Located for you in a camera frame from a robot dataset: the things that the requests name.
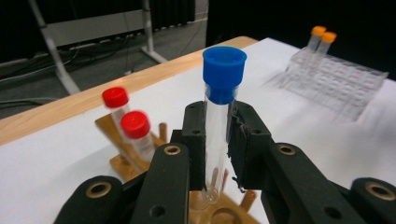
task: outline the table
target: table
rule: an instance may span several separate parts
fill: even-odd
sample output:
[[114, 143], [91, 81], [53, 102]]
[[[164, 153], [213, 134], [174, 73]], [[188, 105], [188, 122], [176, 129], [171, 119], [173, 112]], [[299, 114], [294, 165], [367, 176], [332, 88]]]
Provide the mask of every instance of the table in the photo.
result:
[[[357, 122], [336, 122], [325, 109], [276, 85], [297, 48], [247, 37], [223, 45], [247, 53], [237, 99], [256, 109], [276, 142], [300, 147], [323, 174], [346, 188], [363, 176], [396, 185], [396, 82], [385, 81]], [[204, 99], [201, 55], [200, 50], [0, 120], [0, 222], [52, 222], [80, 183], [96, 175], [117, 176], [108, 164], [117, 150], [93, 123], [108, 113], [100, 98], [105, 89], [124, 86], [130, 107], [148, 112], [153, 126], [166, 121], [169, 132], [180, 129], [184, 107]], [[240, 202], [238, 192], [228, 180], [225, 193]], [[249, 213], [266, 222], [260, 200]]]

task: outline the orange cap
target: orange cap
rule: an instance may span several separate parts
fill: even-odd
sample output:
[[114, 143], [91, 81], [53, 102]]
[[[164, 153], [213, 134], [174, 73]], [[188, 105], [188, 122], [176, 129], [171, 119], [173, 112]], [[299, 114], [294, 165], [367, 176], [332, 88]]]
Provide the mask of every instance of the orange cap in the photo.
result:
[[311, 35], [323, 35], [326, 32], [326, 27], [324, 26], [315, 26], [312, 28]]
[[335, 38], [337, 37], [337, 34], [333, 32], [326, 32], [323, 34], [321, 40], [327, 43], [332, 43], [334, 42]]

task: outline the floor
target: floor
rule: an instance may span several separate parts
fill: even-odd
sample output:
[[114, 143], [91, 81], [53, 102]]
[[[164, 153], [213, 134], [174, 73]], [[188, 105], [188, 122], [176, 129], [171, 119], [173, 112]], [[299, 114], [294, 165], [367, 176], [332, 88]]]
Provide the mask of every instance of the floor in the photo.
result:
[[[153, 34], [155, 51], [169, 61], [203, 49], [205, 32], [205, 19], [156, 31]], [[84, 91], [156, 65], [140, 50], [145, 44], [144, 35], [133, 35], [62, 50], [60, 54], [66, 70]], [[67, 95], [56, 77], [51, 57], [46, 54], [32, 60], [0, 64], [0, 119]]]

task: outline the blue cap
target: blue cap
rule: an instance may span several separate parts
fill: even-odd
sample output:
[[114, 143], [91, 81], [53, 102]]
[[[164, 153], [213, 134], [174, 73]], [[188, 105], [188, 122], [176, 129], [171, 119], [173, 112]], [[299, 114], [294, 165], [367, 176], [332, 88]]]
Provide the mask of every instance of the blue cap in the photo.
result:
[[207, 98], [217, 105], [227, 105], [234, 98], [236, 87], [242, 82], [244, 51], [232, 47], [213, 47], [204, 51], [204, 82]]

